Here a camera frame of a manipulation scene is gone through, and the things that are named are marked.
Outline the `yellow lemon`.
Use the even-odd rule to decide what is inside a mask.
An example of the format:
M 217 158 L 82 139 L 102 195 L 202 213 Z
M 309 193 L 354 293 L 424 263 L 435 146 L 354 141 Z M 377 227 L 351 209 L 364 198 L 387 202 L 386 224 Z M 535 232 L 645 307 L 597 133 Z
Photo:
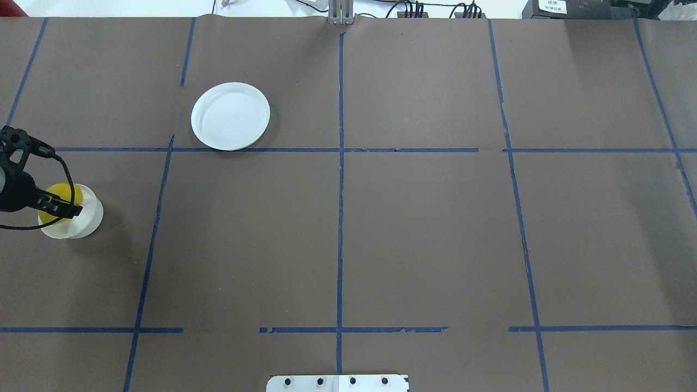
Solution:
M 38 211 L 38 222 L 42 225 L 52 221 L 55 225 L 65 223 L 82 213 L 84 193 L 77 184 L 56 183 L 42 195 L 49 198 L 49 206 Z

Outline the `white bowl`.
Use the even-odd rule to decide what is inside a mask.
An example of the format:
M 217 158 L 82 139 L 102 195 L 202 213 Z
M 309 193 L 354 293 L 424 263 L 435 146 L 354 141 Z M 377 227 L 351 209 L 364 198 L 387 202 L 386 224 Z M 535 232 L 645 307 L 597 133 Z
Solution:
M 79 216 L 57 225 L 50 225 L 40 230 L 50 238 L 78 239 L 93 233 L 103 219 L 103 206 L 92 189 L 85 185 L 77 184 L 84 193 L 82 213 Z

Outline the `white round plate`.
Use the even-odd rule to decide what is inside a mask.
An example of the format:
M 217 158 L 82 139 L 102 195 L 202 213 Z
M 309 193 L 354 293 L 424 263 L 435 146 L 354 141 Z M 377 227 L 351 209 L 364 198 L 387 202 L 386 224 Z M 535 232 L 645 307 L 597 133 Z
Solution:
M 256 87 L 226 82 L 205 91 L 194 103 L 190 126 L 209 148 L 236 151 L 260 139 L 271 121 L 271 105 Z

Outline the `black power strip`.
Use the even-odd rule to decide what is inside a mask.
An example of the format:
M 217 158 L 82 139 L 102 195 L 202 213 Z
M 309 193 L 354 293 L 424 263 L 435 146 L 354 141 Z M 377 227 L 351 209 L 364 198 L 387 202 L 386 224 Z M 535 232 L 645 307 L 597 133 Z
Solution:
M 422 3 L 401 1 L 391 8 L 387 16 L 406 19 L 426 19 L 429 17 L 447 19 L 485 19 L 483 9 L 474 1 L 455 4 Z

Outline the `black box with label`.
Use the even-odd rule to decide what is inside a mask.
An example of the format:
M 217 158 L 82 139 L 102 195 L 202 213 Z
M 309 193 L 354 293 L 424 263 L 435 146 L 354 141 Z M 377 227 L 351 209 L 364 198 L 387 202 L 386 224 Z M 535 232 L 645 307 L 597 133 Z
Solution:
M 632 19 L 629 8 L 612 1 L 527 1 L 522 19 L 625 20 Z

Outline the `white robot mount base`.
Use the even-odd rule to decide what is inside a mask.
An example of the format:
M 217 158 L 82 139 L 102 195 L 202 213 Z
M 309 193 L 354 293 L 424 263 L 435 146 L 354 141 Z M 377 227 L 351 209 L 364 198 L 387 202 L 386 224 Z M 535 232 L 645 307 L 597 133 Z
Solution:
M 407 375 L 277 375 L 266 391 L 409 391 Z

